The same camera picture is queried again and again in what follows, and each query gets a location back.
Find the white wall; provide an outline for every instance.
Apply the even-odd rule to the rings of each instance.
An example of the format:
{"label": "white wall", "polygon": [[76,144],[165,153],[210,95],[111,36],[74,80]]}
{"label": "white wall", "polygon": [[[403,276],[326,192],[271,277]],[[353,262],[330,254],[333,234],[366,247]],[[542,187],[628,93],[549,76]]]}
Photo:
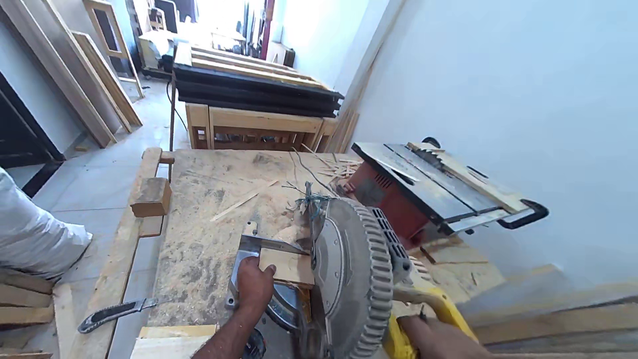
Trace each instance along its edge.
{"label": "white wall", "polygon": [[407,0],[355,141],[432,135],[548,218],[464,239],[505,274],[553,263],[577,287],[638,277],[638,3]]}
{"label": "white wall", "polygon": [[0,22],[0,72],[58,151],[64,152],[84,131],[59,89],[48,81],[22,46]]}
{"label": "white wall", "polygon": [[334,87],[367,4],[368,0],[286,0],[281,43],[295,50],[293,67]]}

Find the cable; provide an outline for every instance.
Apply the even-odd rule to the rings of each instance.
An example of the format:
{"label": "cable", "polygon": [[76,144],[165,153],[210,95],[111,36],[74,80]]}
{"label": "cable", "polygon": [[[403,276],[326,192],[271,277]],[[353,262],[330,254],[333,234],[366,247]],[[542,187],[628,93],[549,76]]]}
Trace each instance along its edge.
{"label": "cable", "polygon": [[330,193],[334,194],[336,197],[339,197],[336,193],[334,193],[334,191],[333,191],[330,187],[328,187],[328,186],[326,186],[325,184],[323,184],[323,182],[321,182],[321,181],[317,178],[317,176],[315,176],[315,174],[314,174],[312,171],[310,171],[310,168],[306,167],[306,165],[304,165],[304,163],[303,163],[303,162],[301,162],[301,155],[299,154],[299,152],[297,152],[297,149],[296,149],[296,148],[294,148],[294,147],[291,147],[291,148],[295,151],[295,153],[297,154],[297,157],[299,157],[299,164],[301,165],[301,167],[305,168],[308,172],[310,172],[310,174],[312,174],[312,175],[313,175],[313,177],[315,178],[315,180],[316,180],[317,182],[319,182],[319,184],[320,184],[321,186],[323,186],[325,189],[327,189],[327,190],[328,190],[328,192],[330,192]]}
{"label": "cable", "polygon": [[[166,83],[166,97],[168,97],[168,102],[173,102],[173,100],[171,100],[171,98],[170,98],[170,95],[168,94],[168,85],[170,85],[170,81],[168,81]],[[179,116],[179,120],[182,121],[182,125],[184,125],[184,129],[188,133],[188,127],[186,127],[186,124],[184,123],[184,120],[182,119],[182,116],[180,116],[179,112],[177,112],[177,109],[175,109],[175,114]]]}

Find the workbench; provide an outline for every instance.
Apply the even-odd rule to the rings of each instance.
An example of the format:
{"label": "workbench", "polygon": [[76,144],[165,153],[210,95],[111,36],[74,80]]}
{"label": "workbench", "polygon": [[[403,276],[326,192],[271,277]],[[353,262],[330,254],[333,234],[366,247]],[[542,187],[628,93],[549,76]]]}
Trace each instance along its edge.
{"label": "workbench", "polygon": [[[231,314],[225,308],[228,279],[244,226],[256,222],[259,236],[291,243],[307,236],[299,226],[300,216],[295,211],[295,200],[303,195],[294,188],[282,186],[292,185],[303,190],[304,183],[312,181],[314,192],[328,194],[300,163],[301,159],[303,165],[327,184],[332,176],[320,158],[358,160],[354,154],[147,149],[131,188],[129,203],[134,203],[139,196],[143,180],[156,175],[159,163],[171,164],[169,213],[162,221],[162,217],[136,218],[131,208],[125,209],[86,316],[122,302],[139,238],[157,235],[163,223],[164,240],[154,296],[161,302],[170,301],[150,310],[147,326],[225,323]],[[459,238],[439,240],[425,248],[427,253],[417,249],[412,254],[428,266],[437,285],[456,303],[465,302],[504,281],[495,266]],[[264,315],[258,329],[268,333],[275,325]],[[114,330],[115,321],[111,321],[89,335],[76,337],[70,358],[104,358]],[[266,339],[276,345],[277,340],[291,338]],[[292,355],[271,351],[269,358],[273,357],[271,354],[276,354],[276,358]]]}

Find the piece of wood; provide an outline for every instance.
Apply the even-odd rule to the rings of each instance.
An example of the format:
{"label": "piece of wood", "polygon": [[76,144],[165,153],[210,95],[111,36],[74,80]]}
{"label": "piece of wood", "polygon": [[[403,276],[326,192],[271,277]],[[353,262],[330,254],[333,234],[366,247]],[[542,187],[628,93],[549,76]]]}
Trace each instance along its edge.
{"label": "piece of wood", "polygon": [[188,42],[177,43],[175,63],[186,66],[193,66],[193,59],[191,57],[191,44],[189,44]]}
{"label": "piece of wood", "polygon": [[[160,162],[161,148],[148,148],[142,155],[142,163],[131,186],[128,202],[139,196],[140,185],[144,178],[155,177]],[[115,238],[109,252],[108,261],[100,271],[95,290],[87,305],[85,317],[92,313],[122,303],[128,276],[133,266],[133,258],[142,225],[142,218],[136,218],[133,211],[124,209],[122,219],[117,226]],[[70,359],[104,359],[113,339],[116,321],[110,321],[95,331],[77,335],[71,347]]]}
{"label": "piece of wood", "polygon": [[315,276],[310,268],[310,256],[262,248],[259,269],[265,270],[271,264],[277,267],[273,276],[275,282],[301,288],[312,288],[315,284]]}
{"label": "piece of wood", "polygon": [[218,325],[182,325],[182,326],[145,326],[140,330],[140,339],[177,338],[177,337],[210,337],[218,329]]}
{"label": "piece of wood", "polygon": [[482,344],[566,333],[638,328],[638,304],[575,309],[489,326],[474,327]]}
{"label": "piece of wood", "polygon": [[140,238],[159,236],[163,224],[164,216],[145,217],[140,226]]}
{"label": "piece of wood", "polygon": [[166,178],[145,178],[140,187],[139,197],[131,204],[133,214],[138,218],[167,215],[171,193]]}
{"label": "piece of wood", "polygon": [[241,200],[239,200],[239,202],[233,204],[232,206],[228,207],[225,211],[218,213],[217,215],[215,215],[215,217],[213,217],[211,219],[211,222],[215,222],[216,220],[224,217],[225,215],[227,215],[230,211],[234,210],[235,208],[241,206],[242,204],[248,202],[251,198],[253,198],[254,196],[258,195],[259,192],[265,190],[266,188],[274,185],[275,183],[277,183],[278,180],[275,179],[274,181],[271,181],[270,183],[268,183],[268,185],[264,186],[263,188],[256,190],[250,194],[247,194],[245,197],[243,197]]}
{"label": "piece of wood", "polygon": [[511,321],[579,307],[589,307],[638,296],[638,282],[601,284],[592,289],[543,296],[532,302],[500,307],[477,314],[464,315],[472,326]]}
{"label": "piece of wood", "polygon": [[195,59],[208,60],[208,61],[212,61],[212,62],[215,62],[215,63],[221,63],[221,64],[226,64],[226,65],[234,65],[234,66],[239,66],[239,67],[248,68],[248,69],[252,69],[252,70],[259,70],[259,71],[263,71],[263,72],[272,72],[272,73],[276,73],[276,74],[279,74],[279,75],[286,75],[286,76],[290,76],[290,77],[298,77],[300,79],[306,79],[306,80],[315,81],[312,77],[310,77],[308,75],[302,75],[302,74],[300,74],[299,72],[296,72],[296,71],[290,71],[290,70],[287,70],[287,69],[284,70],[284,69],[280,69],[280,68],[271,67],[271,66],[268,66],[268,65],[251,63],[249,61],[238,60],[238,59],[234,59],[234,58],[230,58],[230,57],[207,54],[205,52],[199,52],[199,51],[193,51],[191,53],[191,55]]}
{"label": "piece of wood", "polygon": [[0,307],[0,325],[34,325],[53,320],[53,305],[47,308]]}
{"label": "piece of wood", "polygon": [[135,341],[130,359],[190,359],[211,335],[203,337],[150,338]]}
{"label": "piece of wood", "polygon": [[53,282],[7,268],[0,268],[0,284],[27,289],[42,294],[51,294],[51,290],[53,288]]}
{"label": "piece of wood", "polygon": [[52,353],[0,354],[0,359],[49,359]]}
{"label": "piece of wood", "polygon": [[[193,149],[214,149],[211,140],[211,128],[209,120],[209,108],[208,105],[201,105],[199,103],[187,103],[186,104],[186,122],[188,124],[188,135],[191,139],[191,148]],[[203,128],[204,138],[201,139],[198,136],[199,129]]]}
{"label": "piece of wood", "polygon": [[215,126],[260,128],[290,132],[316,132],[321,127],[322,118],[306,117],[271,112],[209,107],[210,119]]}
{"label": "piece of wood", "polygon": [[[137,88],[137,92],[140,95],[140,98],[144,98],[144,92],[142,91],[140,79],[137,76],[137,72],[135,71],[135,65],[133,64],[133,59],[131,58],[131,53],[128,50],[128,46],[126,45],[126,42],[124,42],[122,30],[117,23],[117,18],[115,17],[113,6],[109,2],[102,0],[84,0],[84,6],[86,7],[91,22],[93,23],[93,27],[95,27],[95,31],[97,31],[98,37],[103,42],[104,48],[107,50],[109,56],[119,57],[128,61],[130,70],[133,73],[133,78],[135,79],[135,87]],[[102,27],[100,26],[97,15],[95,14],[95,10],[101,10],[107,14],[108,24],[111,27],[110,30],[111,33],[115,35],[115,40],[117,41],[117,47],[119,50],[112,50],[108,46],[107,40],[104,37],[104,32],[102,31]]]}
{"label": "piece of wood", "polygon": [[105,148],[110,141],[117,142],[80,84],[35,21],[24,1],[5,1],[1,2],[0,6],[53,78],[62,94],[77,111],[81,122],[100,148]]}
{"label": "piece of wood", "polygon": [[58,284],[53,288],[53,305],[56,310],[57,343],[60,349],[60,358],[67,359],[71,352],[73,339],[77,334],[71,284]]}
{"label": "piece of wood", "polygon": [[45,308],[51,303],[51,296],[26,289],[0,284],[0,305]]}
{"label": "piece of wood", "polygon": [[443,169],[453,174],[470,187],[479,191],[481,194],[484,194],[492,200],[498,202],[503,206],[503,209],[508,211],[509,213],[515,214],[529,209],[527,205],[521,202],[521,195],[515,193],[506,193],[492,185],[488,179],[483,177],[479,179],[477,177],[478,175],[472,174],[467,166],[460,164],[447,152],[437,151],[438,148],[434,147],[432,144],[409,142],[408,147],[412,150],[432,152],[441,160]]}
{"label": "piece of wood", "polygon": [[206,48],[199,47],[199,46],[192,46],[191,49],[192,49],[192,51],[204,52],[206,54],[212,54],[212,55],[223,56],[223,57],[229,57],[231,59],[236,59],[236,60],[239,60],[239,61],[245,61],[245,62],[250,62],[250,63],[256,63],[256,64],[259,64],[259,65],[269,66],[269,67],[272,67],[272,68],[279,68],[279,69],[282,69],[282,70],[296,71],[295,69],[290,68],[290,67],[285,66],[285,65],[276,64],[276,63],[269,63],[269,62],[264,61],[262,59],[257,59],[257,58],[250,57],[250,56],[243,56],[243,55],[239,55],[239,54],[234,54],[233,52],[222,51],[222,50],[217,50],[217,49],[206,49]]}
{"label": "piece of wood", "polygon": [[84,51],[84,54],[93,65],[93,68],[95,68],[96,72],[100,76],[100,79],[104,82],[104,85],[113,97],[115,104],[124,114],[126,121],[122,122],[122,126],[124,126],[129,133],[131,132],[130,124],[141,126],[142,120],[140,120],[139,116],[137,116],[137,112],[135,112],[131,100],[126,95],[126,92],[119,83],[118,78],[108,67],[104,57],[101,56],[97,46],[93,42],[93,39],[91,39],[88,34],[79,33],[77,31],[72,31],[72,33]]}
{"label": "piece of wood", "polygon": [[286,75],[279,75],[272,72],[265,72],[260,70],[252,70],[250,68],[243,68],[235,65],[226,65],[222,63],[215,63],[213,61],[193,59],[193,67],[197,68],[209,68],[211,70],[224,71],[228,73],[236,73],[239,75],[246,75],[252,77],[259,77],[261,79],[269,79],[274,81],[281,81],[287,84],[308,86],[311,88],[325,89],[325,87],[317,81],[305,80],[297,77],[290,77]]}
{"label": "piece of wood", "polygon": [[175,154],[171,151],[162,151],[161,157],[159,158],[159,162],[161,164],[174,164],[175,163]]}

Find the power cord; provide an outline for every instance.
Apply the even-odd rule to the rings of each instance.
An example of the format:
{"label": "power cord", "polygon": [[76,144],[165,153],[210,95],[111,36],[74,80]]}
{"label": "power cord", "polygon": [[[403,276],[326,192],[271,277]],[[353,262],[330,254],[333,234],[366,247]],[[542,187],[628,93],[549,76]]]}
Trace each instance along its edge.
{"label": "power cord", "polygon": [[[168,97],[168,102],[173,102],[173,100],[170,98],[170,95],[168,94],[168,85],[170,85],[170,81],[166,83],[166,97]],[[188,133],[188,127],[186,127],[186,124],[184,123],[182,116],[180,116],[179,112],[177,112],[177,109],[175,109],[175,114],[179,117],[179,120],[182,121],[182,125],[184,125],[184,129]]]}

